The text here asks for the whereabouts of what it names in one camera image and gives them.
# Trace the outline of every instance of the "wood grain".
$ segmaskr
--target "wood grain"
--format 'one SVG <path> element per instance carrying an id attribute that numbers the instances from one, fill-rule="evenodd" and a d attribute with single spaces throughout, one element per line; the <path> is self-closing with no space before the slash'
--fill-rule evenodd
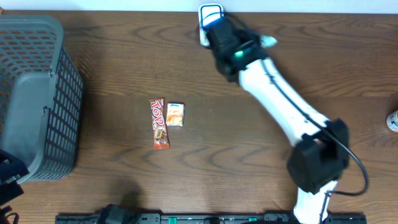
<path id="1" fill-rule="evenodd" d="M 253 97 L 217 73 L 211 52 L 199 46 L 195 13 L 5 14 L 57 18 L 86 86 L 77 166 L 63 180 L 23 185 L 25 194 L 11 202 L 21 223 L 54 223 L 58 213 L 91 213 L 109 203 L 165 213 L 293 208 L 286 137 Z M 398 16 L 238 16 L 276 37 L 269 53 L 285 78 L 350 128 L 371 188 L 361 197 L 333 196 L 330 210 L 396 223 L 398 140 L 385 119 L 398 109 Z M 184 127 L 169 128 L 169 150 L 152 149 L 152 97 L 186 104 Z M 351 161 L 338 189 L 362 184 Z"/>

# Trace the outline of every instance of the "red wrapper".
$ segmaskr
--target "red wrapper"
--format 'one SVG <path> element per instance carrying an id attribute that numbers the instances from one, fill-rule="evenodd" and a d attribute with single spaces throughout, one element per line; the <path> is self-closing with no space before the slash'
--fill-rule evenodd
<path id="1" fill-rule="evenodd" d="M 167 136 L 166 122 L 164 119 L 164 98 L 150 99 L 152 110 L 152 128 L 154 130 L 154 148 L 170 148 L 169 137 Z"/>

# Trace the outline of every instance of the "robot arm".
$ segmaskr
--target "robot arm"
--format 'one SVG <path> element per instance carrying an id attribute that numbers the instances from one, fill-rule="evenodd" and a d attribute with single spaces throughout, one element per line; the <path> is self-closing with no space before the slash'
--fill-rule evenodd
<path id="1" fill-rule="evenodd" d="M 320 128 L 327 129 L 346 146 L 347 127 L 339 119 L 329 121 L 297 94 L 259 47 L 258 36 L 238 30 L 226 17 L 203 29 L 220 73 L 252 94 L 278 122 L 294 147 L 287 168 L 298 185 L 296 219 L 300 223 L 317 224 L 323 212 L 324 220 L 329 202 L 325 194 L 335 188 L 343 169 L 347 168 L 348 153 Z"/>
<path id="2" fill-rule="evenodd" d="M 303 134 L 314 135 L 320 130 L 312 123 L 308 122 L 304 116 L 293 107 L 285 96 L 270 82 L 269 75 L 274 77 L 274 81 L 279 84 L 281 89 L 292 99 L 300 108 L 309 114 L 318 124 L 326 127 L 325 121 L 328 121 L 324 115 L 313 109 L 304 99 L 294 91 L 294 89 L 283 79 L 275 68 L 270 58 L 264 59 L 267 67 L 266 71 L 262 67 L 261 59 L 247 65 L 246 70 L 239 72 L 239 84 L 242 88 L 252 94 L 271 116 L 278 122 L 286 134 L 290 145 L 296 146 L 302 141 Z M 316 224 L 319 221 L 323 201 L 326 191 L 333 190 L 337 181 L 332 180 L 324 185 L 316 194 L 305 192 L 298 188 L 297 203 L 294 208 L 294 215 L 300 223 Z M 327 214 L 327 204 L 323 211 L 322 220 Z"/>

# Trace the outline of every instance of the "black cable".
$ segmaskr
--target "black cable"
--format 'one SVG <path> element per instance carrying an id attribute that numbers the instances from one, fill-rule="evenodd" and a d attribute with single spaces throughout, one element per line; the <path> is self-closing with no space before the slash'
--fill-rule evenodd
<path id="1" fill-rule="evenodd" d="M 19 222 L 19 215 L 18 215 L 18 213 L 16 213 L 16 212 L 8 214 L 8 215 L 6 216 L 6 219 L 8 219 L 10 216 L 13 216 L 13 215 L 14 215 L 15 217 L 14 217 L 14 221 L 12 221 L 12 224 L 18 224 L 18 222 Z"/>
<path id="2" fill-rule="evenodd" d="M 330 190 L 325 192 L 325 198 L 323 199 L 321 213 L 319 213 L 319 224 L 322 224 L 323 212 L 326 209 L 326 202 L 328 201 L 328 197 L 330 197 Z"/>

